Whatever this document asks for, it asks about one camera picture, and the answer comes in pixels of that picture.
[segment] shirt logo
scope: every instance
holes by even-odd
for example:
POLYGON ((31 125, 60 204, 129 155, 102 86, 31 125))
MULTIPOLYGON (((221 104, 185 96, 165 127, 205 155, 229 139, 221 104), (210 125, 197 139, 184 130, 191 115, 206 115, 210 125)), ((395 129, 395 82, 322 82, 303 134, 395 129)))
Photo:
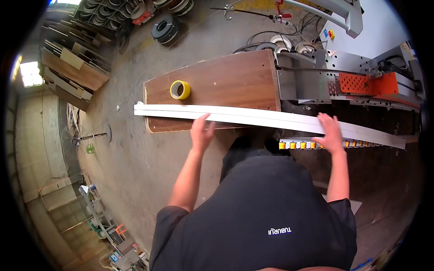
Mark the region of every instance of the shirt logo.
POLYGON ((281 233, 287 233, 287 232, 291 232, 291 229, 289 227, 288 228, 281 228, 281 229, 271 228, 268 231, 268 235, 281 234, 281 233))

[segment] wooden table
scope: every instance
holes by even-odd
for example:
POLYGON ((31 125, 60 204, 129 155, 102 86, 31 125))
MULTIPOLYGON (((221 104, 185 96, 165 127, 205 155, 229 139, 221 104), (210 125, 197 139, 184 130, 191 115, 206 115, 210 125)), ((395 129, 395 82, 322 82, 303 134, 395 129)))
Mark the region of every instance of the wooden table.
MULTIPOLYGON (((243 52, 201 61, 143 84, 145 104, 197 104, 280 111, 279 85, 271 50, 243 52), (176 100, 171 84, 187 82, 190 96, 176 100)), ((146 117, 150 133, 188 131, 192 120, 146 117)), ((217 129, 245 127, 218 123, 217 129)))

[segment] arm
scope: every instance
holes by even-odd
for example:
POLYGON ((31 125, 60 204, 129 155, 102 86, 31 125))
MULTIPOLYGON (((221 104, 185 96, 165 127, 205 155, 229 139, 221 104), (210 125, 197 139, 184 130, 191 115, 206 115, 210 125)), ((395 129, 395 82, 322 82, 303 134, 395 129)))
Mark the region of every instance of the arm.
POLYGON ((325 137, 314 137, 312 141, 323 145, 332 156, 332 173, 330 174, 327 202, 350 198, 347 153, 342 146, 341 128, 338 118, 319 113, 318 119, 324 127, 325 137))
POLYGON ((208 130, 205 129, 205 120, 209 115, 208 113, 198 118, 191 126, 190 133, 193 147, 188 154, 181 173, 179 173, 176 179, 169 201, 169 205, 184 208, 188 212, 192 212, 196 204, 197 194, 199 192, 202 157, 214 136, 215 122, 211 122, 208 130))

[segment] hand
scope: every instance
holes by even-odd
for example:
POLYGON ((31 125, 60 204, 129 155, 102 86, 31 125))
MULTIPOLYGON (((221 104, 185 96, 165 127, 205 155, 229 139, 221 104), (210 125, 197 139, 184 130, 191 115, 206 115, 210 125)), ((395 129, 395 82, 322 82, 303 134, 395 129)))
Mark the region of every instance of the hand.
POLYGON ((331 118, 325 113, 318 113, 317 117, 324 127, 325 137, 313 137, 312 141, 323 145, 331 155, 344 151, 338 117, 333 116, 333 118, 331 118))
POLYGON ((193 121, 193 125, 191 126, 191 140, 193 141, 193 149, 204 152, 208 145, 211 142, 211 139, 214 136, 214 128, 216 127, 216 123, 212 121, 208 126, 208 130, 206 130, 206 119, 210 115, 210 113, 206 113, 200 118, 193 121))

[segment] forearm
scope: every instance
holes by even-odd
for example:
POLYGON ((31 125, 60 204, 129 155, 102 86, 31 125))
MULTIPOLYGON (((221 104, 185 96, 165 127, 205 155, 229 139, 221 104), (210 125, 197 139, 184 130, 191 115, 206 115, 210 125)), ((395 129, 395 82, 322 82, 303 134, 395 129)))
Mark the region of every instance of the forearm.
POLYGON ((169 205, 179 206, 189 212, 193 211, 199 193, 199 179, 203 151, 191 149, 187 160, 179 173, 169 205))
POLYGON ((332 154, 332 173, 327 189, 327 202, 350 198, 347 153, 342 149, 332 154))

